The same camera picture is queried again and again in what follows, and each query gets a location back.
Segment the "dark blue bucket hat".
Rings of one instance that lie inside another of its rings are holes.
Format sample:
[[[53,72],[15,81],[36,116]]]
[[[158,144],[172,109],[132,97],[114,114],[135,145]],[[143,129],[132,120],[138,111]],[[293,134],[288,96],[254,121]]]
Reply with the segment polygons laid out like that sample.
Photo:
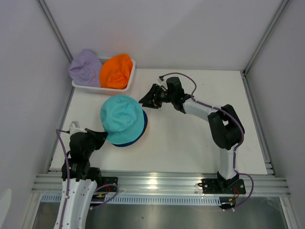
[[[147,117],[147,113],[143,110],[143,117]],[[127,147],[127,146],[130,146],[130,145],[133,145],[134,143],[136,143],[143,135],[143,130],[141,132],[141,134],[132,142],[128,142],[128,143],[124,143],[124,144],[113,144],[114,146],[116,147]]]

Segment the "teal bucket hat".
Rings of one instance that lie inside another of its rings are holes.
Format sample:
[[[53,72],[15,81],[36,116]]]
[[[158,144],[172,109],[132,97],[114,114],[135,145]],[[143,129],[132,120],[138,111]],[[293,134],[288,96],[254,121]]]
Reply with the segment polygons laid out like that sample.
[[[128,145],[145,131],[147,119],[141,105],[124,94],[108,98],[101,107],[101,122],[107,140],[113,145]]]

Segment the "orange bucket hat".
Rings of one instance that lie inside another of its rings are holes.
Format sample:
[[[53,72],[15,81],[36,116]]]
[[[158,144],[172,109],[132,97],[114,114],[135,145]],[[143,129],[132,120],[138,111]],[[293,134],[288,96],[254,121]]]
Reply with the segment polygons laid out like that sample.
[[[101,88],[125,89],[128,85],[133,63],[128,54],[119,54],[107,60],[100,70]]]

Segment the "lavender bucket hat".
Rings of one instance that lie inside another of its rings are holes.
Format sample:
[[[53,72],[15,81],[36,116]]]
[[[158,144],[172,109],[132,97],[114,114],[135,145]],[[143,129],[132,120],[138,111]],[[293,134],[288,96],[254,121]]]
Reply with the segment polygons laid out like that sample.
[[[83,49],[73,58],[69,67],[69,76],[77,85],[101,87],[100,70],[102,62],[88,49]]]

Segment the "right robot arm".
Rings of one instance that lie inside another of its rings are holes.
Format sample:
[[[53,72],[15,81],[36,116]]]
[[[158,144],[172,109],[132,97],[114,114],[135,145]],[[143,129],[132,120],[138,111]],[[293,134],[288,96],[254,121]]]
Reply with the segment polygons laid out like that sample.
[[[169,77],[165,83],[166,87],[153,84],[139,103],[152,109],[161,108],[163,103],[171,103],[175,110],[207,121],[212,139],[220,149],[220,168],[216,184],[221,192],[229,192],[239,179],[236,171],[236,151],[244,141],[244,128],[234,108],[230,104],[217,107],[200,102],[193,94],[184,92],[179,77]]]

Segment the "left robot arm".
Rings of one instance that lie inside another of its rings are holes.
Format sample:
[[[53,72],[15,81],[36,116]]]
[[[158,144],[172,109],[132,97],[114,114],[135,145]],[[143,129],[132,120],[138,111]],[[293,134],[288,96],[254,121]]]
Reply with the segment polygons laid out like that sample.
[[[62,191],[55,229],[83,229],[95,191],[102,188],[101,170],[91,167],[90,157],[106,141],[107,132],[82,130],[56,130],[64,152],[61,168]]]

